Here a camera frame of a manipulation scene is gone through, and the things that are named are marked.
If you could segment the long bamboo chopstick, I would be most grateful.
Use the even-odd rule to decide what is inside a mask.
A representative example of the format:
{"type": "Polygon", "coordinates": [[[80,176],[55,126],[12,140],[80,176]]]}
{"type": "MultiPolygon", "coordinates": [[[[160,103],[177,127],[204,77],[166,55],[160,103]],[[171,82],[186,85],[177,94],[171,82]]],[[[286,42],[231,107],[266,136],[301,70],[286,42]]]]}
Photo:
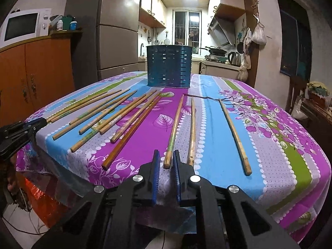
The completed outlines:
{"type": "Polygon", "coordinates": [[[244,173],[246,176],[250,176],[252,174],[252,170],[251,170],[251,166],[250,166],[250,163],[249,163],[249,160],[248,160],[248,157],[247,157],[247,154],[245,152],[245,149],[243,147],[243,144],[240,140],[240,137],[236,131],[236,128],[229,116],[229,113],[224,105],[224,103],[222,102],[221,99],[218,100],[218,102],[220,103],[220,106],[222,108],[222,111],[226,117],[226,120],[227,120],[227,123],[228,123],[228,126],[232,132],[232,135],[233,135],[233,138],[234,138],[234,141],[236,143],[236,146],[237,146],[237,150],[239,152],[239,155],[240,155],[240,158],[241,158],[241,163],[242,163],[242,166],[243,166],[243,169],[244,169],[244,173]]]}

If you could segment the green-tipped bamboo chopstick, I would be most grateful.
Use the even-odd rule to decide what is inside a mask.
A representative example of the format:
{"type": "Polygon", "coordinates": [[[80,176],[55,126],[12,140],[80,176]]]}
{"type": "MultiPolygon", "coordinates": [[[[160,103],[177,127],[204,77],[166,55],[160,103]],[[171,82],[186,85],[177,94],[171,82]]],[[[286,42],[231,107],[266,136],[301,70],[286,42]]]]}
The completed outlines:
{"type": "Polygon", "coordinates": [[[73,145],[70,150],[72,153],[76,152],[81,146],[87,143],[92,137],[94,137],[97,133],[101,134],[101,131],[105,132],[108,131],[112,126],[114,126],[121,118],[123,118],[123,114],[115,114],[109,119],[105,120],[104,123],[98,125],[97,128],[89,133],[88,135],[84,136],[81,140],[79,140],[75,145],[73,145]]]}

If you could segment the worn bamboo chopstick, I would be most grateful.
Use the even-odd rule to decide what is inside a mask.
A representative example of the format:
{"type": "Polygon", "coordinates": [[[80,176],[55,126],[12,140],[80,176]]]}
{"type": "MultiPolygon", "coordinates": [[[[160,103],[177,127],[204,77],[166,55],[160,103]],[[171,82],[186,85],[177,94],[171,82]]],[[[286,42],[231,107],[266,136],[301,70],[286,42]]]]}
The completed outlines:
{"type": "Polygon", "coordinates": [[[191,166],[195,161],[195,143],[196,143],[196,109],[194,98],[191,98],[191,128],[190,128],[190,142],[187,155],[187,163],[191,166]]]}

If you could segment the dark brown wooden chopstick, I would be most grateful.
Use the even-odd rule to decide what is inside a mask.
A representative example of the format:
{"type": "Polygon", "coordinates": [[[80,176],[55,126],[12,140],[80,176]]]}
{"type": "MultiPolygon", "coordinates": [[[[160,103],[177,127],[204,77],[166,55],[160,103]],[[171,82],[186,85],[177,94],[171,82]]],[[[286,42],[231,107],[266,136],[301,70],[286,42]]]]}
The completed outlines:
{"type": "Polygon", "coordinates": [[[107,159],[102,164],[102,169],[107,171],[110,167],[110,165],[113,163],[113,161],[116,159],[116,157],[120,154],[122,149],[125,147],[125,145],[128,143],[132,135],[136,132],[138,127],[142,124],[144,119],[148,116],[148,114],[152,111],[152,109],[156,106],[156,104],[160,101],[161,96],[158,95],[155,99],[152,100],[151,103],[148,104],[148,106],[142,111],[142,114],[138,115],[136,118],[134,118],[134,125],[130,127],[129,131],[124,134],[124,137],[120,142],[115,146],[115,148],[111,151],[111,153],[108,155],[107,159]]]}

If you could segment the green-patterned bamboo chopstick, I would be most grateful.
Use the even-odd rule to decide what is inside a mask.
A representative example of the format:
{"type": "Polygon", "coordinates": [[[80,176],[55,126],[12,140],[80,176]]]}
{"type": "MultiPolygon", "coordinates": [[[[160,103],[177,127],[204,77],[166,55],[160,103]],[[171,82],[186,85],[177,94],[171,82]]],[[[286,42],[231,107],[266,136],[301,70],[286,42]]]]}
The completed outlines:
{"type": "Polygon", "coordinates": [[[163,167],[165,169],[169,169],[171,167],[172,154],[173,154],[173,149],[174,149],[174,145],[175,145],[176,132],[177,132],[177,127],[178,127],[178,123],[179,123],[179,116],[180,116],[180,113],[181,113],[181,108],[182,108],[182,105],[183,105],[183,99],[184,99],[184,95],[181,96],[181,99],[179,101],[177,111],[176,111],[176,115],[175,115],[175,118],[174,118],[172,131],[171,131],[171,134],[170,134],[170,137],[169,137],[168,147],[167,147],[167,151],[166,151],[165,159],[164,159],[164,164],[163,164],[163,167]]]}

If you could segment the light bamboo chopstick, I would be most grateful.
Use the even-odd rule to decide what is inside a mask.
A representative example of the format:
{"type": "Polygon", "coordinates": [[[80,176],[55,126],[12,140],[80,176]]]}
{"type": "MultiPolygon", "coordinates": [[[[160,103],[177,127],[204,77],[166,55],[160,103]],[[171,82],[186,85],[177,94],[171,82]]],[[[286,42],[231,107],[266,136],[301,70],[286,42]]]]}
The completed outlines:
{"type": "Polygon", "coordinates": [[[106,133],[111,127],[113,127],[117,122],[119,122],[122,118],[124,118],[129,112],[131,112],[133,109],[135,109],[138,105],[143,103],[145,100],[147,100],[150,96],[155,94],[157,90],[152,90],[151,92],[148,92],[147,94],[141,96],[140,98],[135,99],[132,103],[130,103],[128,106],[124,107],[120,111],[118,111],[116,114],[112,115],[112,117],[108,118],[104,125],[101,125],[99,128],[99,133],[104,134],[106,133]]]}

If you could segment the kitchen window with bars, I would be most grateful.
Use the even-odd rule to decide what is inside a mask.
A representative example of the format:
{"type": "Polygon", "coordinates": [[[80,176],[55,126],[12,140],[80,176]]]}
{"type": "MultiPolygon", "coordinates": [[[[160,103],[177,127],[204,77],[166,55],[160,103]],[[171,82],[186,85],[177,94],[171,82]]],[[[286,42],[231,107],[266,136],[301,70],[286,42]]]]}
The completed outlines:
{"type": "Polygon", "coordinates": [[[201,11],[173,11],[173,43],[192,48],[193,54],[200,54],[201,11]]]}

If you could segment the orange wooden cabinet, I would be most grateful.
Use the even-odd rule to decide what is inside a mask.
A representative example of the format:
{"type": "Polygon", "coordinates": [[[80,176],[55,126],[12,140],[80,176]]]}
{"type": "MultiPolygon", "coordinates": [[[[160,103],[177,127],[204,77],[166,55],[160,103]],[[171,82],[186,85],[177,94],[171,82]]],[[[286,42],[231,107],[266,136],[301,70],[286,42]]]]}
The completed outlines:
{"type": "Polygon", "coordinates": [[[22,121],[74,90],[69,35],[1,49],[1,125],[22,121]]]}

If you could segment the floral purple blue tablecloth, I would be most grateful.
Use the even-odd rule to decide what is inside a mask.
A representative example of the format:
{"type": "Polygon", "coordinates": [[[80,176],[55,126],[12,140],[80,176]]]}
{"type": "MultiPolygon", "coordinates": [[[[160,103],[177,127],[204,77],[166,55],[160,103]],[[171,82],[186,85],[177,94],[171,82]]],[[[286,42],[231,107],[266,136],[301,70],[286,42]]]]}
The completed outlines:
{"type": "Polygon", "coordinates": [[[48,124],[17,155],[17,171],[40,189],[58,181],[55,198],[70,206],[92,184],[111,188],[138,173],[155,150],[165,156],[181,96],[175,149],[186,162],[191,128],[191,98],[196,109],[195,173],[219,187],[235,184],[262,205],[295,241],[315,222],[331,180],[331,166],[319,144],[296,119],[247,84],[195,74],[190,88],[163,88],[160,101],[144,119],[107,171],[102,164],[115,144],[110,140],[129,120],[125,116],[106,133],[97,133],[76,152],[84,136],[69,123],[82,108],[48,124]],[[224,103],[247,154],[246,176],[232,132],[218,100],[224,103]]]}

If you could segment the white microwave oven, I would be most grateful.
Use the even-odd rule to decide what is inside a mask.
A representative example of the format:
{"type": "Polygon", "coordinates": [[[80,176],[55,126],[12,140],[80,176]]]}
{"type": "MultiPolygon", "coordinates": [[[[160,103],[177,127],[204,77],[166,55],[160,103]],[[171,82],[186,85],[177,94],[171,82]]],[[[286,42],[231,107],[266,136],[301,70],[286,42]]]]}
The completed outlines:
{"type": "Polygon", "coordinates": [[[3,23],[1,48],[36,37],[48,36],[51,9],[32,9],[10,13],[3,23]]]}

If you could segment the small white bottle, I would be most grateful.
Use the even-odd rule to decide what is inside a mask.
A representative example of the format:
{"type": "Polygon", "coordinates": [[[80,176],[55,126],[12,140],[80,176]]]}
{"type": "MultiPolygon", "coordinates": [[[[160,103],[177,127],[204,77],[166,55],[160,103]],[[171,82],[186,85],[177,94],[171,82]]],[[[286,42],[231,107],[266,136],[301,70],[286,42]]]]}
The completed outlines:
{"type": "Polygon", "coordinates": [[[62,19],[60,19],[58,22],[57,22],[57,31],[62,31],[63,30],[63,21],[62,19]]]}

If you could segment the dark wooden side table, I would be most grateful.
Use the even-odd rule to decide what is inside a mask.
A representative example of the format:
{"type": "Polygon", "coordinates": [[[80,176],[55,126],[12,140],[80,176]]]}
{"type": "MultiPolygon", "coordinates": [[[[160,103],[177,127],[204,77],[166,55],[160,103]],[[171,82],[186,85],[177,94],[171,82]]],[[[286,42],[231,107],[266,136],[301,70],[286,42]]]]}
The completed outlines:
{"type": "Polygon", "coordinates": [[[298,97],[299,122],[319,144],[331,162],[331,117],[311,100],[298,97]]]}

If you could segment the wooden chair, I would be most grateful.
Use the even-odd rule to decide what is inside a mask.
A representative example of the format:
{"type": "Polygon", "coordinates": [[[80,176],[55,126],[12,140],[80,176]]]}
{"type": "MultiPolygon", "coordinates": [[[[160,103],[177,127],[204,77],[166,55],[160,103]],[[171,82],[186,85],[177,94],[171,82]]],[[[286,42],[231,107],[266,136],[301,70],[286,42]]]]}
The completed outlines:
{"type": "Polygon", "coordinates": [[[295,101],[301,93],[304,93],[307,88],[307,81],[299,76],[291,76],[289,82],[288,98],[286,102],[285,111],[292,113],[295,101]]]}

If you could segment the grey multi-door refrigerator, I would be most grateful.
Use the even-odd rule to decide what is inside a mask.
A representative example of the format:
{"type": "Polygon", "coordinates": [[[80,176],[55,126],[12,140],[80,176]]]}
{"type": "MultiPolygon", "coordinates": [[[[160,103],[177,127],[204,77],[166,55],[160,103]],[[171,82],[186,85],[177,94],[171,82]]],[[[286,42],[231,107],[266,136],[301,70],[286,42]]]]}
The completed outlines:
{"type": "Polygon", "coordinates": [[[75,88],[137,71],[140,0],[67,0],[82,30],[71,62],[75,88]]]}

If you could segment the potted plant with flowers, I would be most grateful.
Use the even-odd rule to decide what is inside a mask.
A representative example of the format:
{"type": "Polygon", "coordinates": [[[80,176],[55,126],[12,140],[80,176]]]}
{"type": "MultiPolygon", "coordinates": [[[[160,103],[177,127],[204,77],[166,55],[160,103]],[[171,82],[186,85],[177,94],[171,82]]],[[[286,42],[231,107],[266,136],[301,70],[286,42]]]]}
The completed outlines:
{"type": "Polygon", "coordinates": [[[329,99],[330,92],[325,84],[317,81],[307,83],[307,92],[310,100],[324,108],[326,100],[329,99]]]}

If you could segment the steel electric kettle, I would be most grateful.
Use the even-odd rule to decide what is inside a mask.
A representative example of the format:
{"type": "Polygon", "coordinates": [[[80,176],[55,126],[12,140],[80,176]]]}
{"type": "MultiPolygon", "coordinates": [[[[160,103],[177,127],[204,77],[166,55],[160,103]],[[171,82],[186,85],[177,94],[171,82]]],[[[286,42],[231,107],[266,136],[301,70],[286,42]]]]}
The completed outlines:
{"type": "Polygon", "coordinates": [[[230,65],[240,67],[241,66],[241,54],[238,52],[228,53],[228,62],[230,65]]]}

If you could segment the blue perforated utensil holder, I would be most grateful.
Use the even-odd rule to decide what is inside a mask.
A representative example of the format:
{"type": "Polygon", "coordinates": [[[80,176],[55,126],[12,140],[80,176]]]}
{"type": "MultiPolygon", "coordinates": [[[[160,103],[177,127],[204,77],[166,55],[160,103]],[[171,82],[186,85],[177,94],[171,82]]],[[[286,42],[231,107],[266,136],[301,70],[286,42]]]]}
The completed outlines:
{"type": "Polygon", "coordinates": [[[147,47],[148,86],[189,88],[192,48],[185,45],[147,47]]]}

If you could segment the black wok on stove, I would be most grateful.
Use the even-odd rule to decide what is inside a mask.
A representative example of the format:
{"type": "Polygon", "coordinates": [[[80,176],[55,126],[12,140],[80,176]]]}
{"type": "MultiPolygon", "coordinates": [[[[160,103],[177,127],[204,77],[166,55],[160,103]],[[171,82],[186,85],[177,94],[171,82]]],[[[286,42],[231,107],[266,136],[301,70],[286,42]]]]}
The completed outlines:
{"type": "Polygon", "coordinates": [[[210,55],[215,55],[215,56],[222,56],[225,57],[225,54],[227,53],[227,51],[222,50],[220,48],[214,48],[214,47],[204,47],[204,48],[200,48],[201,50],[206,50],[209,51],[210,55]]]}

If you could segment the hanging white plastic bag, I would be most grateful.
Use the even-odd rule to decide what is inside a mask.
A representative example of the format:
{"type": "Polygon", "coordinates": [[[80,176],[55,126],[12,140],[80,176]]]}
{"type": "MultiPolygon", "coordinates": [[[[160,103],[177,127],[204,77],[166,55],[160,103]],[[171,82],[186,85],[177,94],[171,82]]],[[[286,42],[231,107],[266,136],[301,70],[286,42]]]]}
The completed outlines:
{"type": "Polygon", "coordinates": [[[260,22],[256,25],[251,38],[254,43],[258,45],[265,45],[267,43],[264,28],[264,25],[260,22]]]}

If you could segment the steel range hood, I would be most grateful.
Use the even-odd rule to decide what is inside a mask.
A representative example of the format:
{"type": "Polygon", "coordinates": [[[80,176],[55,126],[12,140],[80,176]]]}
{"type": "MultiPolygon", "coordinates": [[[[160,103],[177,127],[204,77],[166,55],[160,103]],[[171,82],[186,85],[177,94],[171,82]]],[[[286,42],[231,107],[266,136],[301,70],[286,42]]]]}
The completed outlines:
{"type": "Polygon", "coordinates": [[[234,22],[216,16],[210,22],[208,34],[212,37],[215,47],[234,46],[236,43],[234,22]]]}

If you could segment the dark window frame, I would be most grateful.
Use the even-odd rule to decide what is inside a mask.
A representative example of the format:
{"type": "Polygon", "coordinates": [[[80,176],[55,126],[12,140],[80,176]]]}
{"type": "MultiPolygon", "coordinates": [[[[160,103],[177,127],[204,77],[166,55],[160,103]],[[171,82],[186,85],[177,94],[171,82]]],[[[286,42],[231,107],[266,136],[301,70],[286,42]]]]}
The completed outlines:
{"type": "Polygon", "coordinates": [[[280,72],[310,80],[312,40],[307,10],[294,0],[277,0],[282,28],[280,72]]]}

